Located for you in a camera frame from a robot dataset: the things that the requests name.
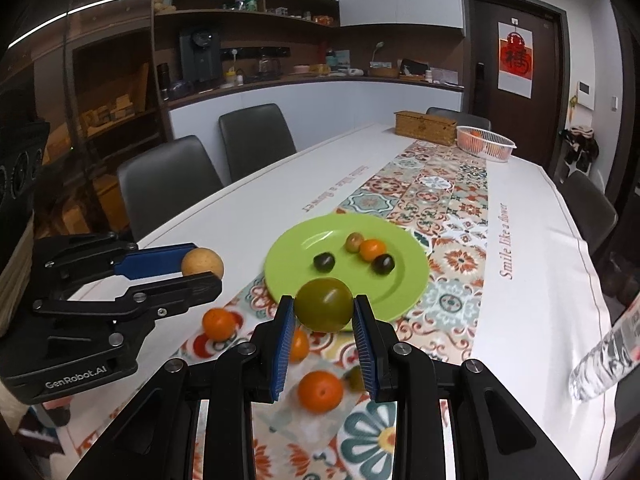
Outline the tan longan fruit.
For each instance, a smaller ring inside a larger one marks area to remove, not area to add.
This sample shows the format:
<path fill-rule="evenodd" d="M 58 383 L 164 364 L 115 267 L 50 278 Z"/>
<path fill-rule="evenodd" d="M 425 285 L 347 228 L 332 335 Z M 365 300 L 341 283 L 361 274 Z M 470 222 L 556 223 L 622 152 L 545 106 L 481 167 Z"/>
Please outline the tan longan fruit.
<path fill-rule="evenodd" d="M 187 252 L 182 258 L 181 272 L 184 276 L 209 272 L 217 278 L 223 278 L 224 262 L 213 250 L 197 247 Z"/>

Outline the grey chair right side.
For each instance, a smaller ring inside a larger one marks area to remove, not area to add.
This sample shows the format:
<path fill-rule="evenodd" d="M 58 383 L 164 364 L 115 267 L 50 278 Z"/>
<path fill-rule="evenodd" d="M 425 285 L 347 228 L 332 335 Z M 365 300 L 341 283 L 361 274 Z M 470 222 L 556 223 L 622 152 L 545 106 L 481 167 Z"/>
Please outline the grey chair right side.
<path fill-rule="evenodd" d="M 560 193 L 578 231 L 594 255 L 612 233 L 618 220 L 614 206 L 582 172 L 572 172 L 561 184 Z"/>

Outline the large orange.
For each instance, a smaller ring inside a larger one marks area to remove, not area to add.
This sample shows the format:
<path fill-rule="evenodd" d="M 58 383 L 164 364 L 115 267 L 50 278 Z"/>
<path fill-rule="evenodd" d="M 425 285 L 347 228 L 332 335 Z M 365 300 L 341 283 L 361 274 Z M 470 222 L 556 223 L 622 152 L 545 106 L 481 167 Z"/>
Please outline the large orange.
<path fill-rule="evenodd" d="M 341 404 L 343 396 L 343 383 L 325 370 L 306 374 L 297 386 L 299 404 L 314 414 L 333 411 Z"/>

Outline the dark plum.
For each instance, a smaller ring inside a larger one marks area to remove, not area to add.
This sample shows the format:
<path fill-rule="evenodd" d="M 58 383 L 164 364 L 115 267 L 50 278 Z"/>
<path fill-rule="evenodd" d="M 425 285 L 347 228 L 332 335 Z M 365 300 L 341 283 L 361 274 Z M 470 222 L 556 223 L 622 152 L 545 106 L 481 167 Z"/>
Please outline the dark plum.
<path fill-rule="evenodd" d="M 395 260 L 390 254 L 382 254 L 371 262 L 371 266 L 376 274 L 388 275 L 395 269 Z"/>
<path fill-rule="evenodd" d="M 335 266 L 335 257 L 330 252 L 322 252 L 314 256 L 314 268 L 321 273 L 329 273 Z"/>

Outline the patterned table runner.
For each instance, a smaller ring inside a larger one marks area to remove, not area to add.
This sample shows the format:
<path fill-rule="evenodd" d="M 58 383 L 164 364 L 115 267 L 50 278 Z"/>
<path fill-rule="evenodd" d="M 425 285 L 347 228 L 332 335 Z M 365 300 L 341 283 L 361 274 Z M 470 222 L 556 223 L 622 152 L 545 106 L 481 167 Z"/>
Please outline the patterned table runner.
<path fill-rule="evenodd" d="M 377 276 L 352 268 L 377 318 L 432 358 L 460 363 L 472 349 L 484 287 L 488 177 L 482 160 L 457 148 L 360 132 L 312 148 L 232 191 L 193 208 L 172 232 L 206 246 L 227 265 L 228 309 L 239 338 L 273 316 L 264 275 L 272 244 L 289 228 L 329 216 L 377 237 L 387 223 L 420 246 L 430 267 L 413 295 L 410 264 Z M 309 333 L 306 359 L 286 376 L 284 397 L 254 408 L 254 455 L 261 479 L 387 479 L 393 472 L 397 408 L 346 392 L 333 411 L 302 408 L 297 386 L 314 370 L 353 378 L 358 363 L 349 332 Z"/>

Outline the dark wooden door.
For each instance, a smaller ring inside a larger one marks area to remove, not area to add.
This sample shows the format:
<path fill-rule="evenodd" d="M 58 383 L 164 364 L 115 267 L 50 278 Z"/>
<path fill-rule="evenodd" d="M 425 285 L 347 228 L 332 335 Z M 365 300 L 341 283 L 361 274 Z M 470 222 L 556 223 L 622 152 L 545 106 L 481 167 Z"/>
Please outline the dark wooden door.
<path fill-rule="evenodd" d="M 463 0 L 465 109 L 551 171 L 570 90 L 566 13 L 540 0 Z"/>

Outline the round orange mandarin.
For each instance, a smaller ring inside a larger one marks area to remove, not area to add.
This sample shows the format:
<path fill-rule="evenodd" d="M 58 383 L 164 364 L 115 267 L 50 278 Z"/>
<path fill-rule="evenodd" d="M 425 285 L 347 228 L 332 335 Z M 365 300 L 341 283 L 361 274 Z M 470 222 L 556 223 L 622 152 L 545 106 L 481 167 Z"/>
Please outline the round orange mandarin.
<path fill-rule="evenodd" d="M 209 340 L 224 342 L 235 333 L 235 318 L 226 309 L 209 309 L 202 317 L 202 329 Z"/>

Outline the oval orange kumquat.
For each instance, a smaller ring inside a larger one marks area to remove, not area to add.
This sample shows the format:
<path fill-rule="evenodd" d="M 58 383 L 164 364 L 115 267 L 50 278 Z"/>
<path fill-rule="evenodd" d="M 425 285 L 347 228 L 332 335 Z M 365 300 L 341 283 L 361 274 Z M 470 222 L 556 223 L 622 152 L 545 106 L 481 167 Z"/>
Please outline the oval orange kumquat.
<path fill-rule="evenodd" d="M 292 339 L 290 356 L 291 363 L 300 363 L 308 356 L 310 351 L 309 338 L 302 328 L 296 328 Z"/>

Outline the white fruit basket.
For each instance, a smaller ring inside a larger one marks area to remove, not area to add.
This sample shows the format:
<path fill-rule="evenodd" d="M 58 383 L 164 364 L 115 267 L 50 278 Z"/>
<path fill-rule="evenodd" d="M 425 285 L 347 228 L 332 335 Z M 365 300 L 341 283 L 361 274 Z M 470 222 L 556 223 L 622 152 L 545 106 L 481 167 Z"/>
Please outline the white fruit basket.
<path fill-rule="evenodd" d="M 457 126 L 460 150 L 491 162 L 506 162 L 516 144 L 501 134 L 470 126 Z"/>

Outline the large green tomato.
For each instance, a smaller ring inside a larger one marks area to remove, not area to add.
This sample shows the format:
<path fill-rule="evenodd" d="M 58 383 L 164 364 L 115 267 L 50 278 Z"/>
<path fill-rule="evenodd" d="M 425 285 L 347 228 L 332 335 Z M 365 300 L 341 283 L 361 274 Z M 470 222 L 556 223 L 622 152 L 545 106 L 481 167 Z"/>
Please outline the large green tomato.
<path fill-rule="evenodd" d="M 315 278 L 303 285 L 294 300 L 299 322 L 319 333 L 335 333 L 352 319 L 354 300 L 349 288 L 336 278 Z"/>

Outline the wicker tissue box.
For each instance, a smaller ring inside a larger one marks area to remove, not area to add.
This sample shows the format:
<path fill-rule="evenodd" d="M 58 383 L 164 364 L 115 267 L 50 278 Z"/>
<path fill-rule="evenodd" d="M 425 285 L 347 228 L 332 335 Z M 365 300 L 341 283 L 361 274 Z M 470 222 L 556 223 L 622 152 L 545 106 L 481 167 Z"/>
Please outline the wicker tissue box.
<path fill-rule="evenodd" d="M 456 143 L 457 122 L 437 115 L 400 110 L 395 113 L 395 133 L 398 136 L 451 146 Z"/>

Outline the green plate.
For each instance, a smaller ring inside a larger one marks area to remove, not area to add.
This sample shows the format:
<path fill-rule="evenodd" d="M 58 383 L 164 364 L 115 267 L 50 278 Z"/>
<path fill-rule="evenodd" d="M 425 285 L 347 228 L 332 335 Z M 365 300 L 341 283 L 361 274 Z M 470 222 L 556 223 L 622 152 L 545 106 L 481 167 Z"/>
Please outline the green plate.
<path fill-rule="evenodd" d="M 372 266 L 345 248 L 349 234 L 379 240 L 394 259 L 390 274 L 375 273 Z M 314 257 L 329 252 L 332 271 L 314 267 Z M 427 289 L 430 265 L 424 247 L 409 231 L 368 214 L 326 214 L 285 231 L 271 246 L 264 264 L 265 283 L 271 297 L 295 295 L 315 278 L 337 278 L 354 295 L 369 298 L 376 318 L 393 322 L 413 308 Z"/>

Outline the red poster on door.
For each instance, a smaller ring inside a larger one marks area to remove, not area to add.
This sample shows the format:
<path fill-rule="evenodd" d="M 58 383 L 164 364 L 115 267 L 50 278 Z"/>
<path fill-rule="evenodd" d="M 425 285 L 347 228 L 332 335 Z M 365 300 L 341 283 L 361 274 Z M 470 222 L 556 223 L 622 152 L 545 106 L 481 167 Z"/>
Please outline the red poster on door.
<path fill-rule="evenodd" d="M 497 89 L 530 99 L 533 93 L 533 33 L 511 23 L 499 22 Z"/>

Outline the grey chair near left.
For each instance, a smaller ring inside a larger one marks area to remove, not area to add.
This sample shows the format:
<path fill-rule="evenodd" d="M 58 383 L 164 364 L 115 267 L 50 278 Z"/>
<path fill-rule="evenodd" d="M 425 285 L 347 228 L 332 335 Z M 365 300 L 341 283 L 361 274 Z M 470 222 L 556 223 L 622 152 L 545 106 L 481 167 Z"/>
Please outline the grey chair near left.
<path fill-rule="evenodd" d="M 222 189 L 197 136 L 164 143 L 128 160 L 117 177 L 135 240 Z"/>

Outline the black coffee machine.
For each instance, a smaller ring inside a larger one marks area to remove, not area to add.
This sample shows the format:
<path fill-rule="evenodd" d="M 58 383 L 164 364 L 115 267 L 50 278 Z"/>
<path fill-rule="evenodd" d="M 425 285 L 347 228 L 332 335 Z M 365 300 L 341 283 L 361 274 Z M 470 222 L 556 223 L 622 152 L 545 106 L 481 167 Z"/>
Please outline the black coffee machine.
<path fill-rule="evenodd" d="M 183 79 L 202 90 L 222 78 L 220 40 L 216 32 L 185 32 L 180 36 Z"/>

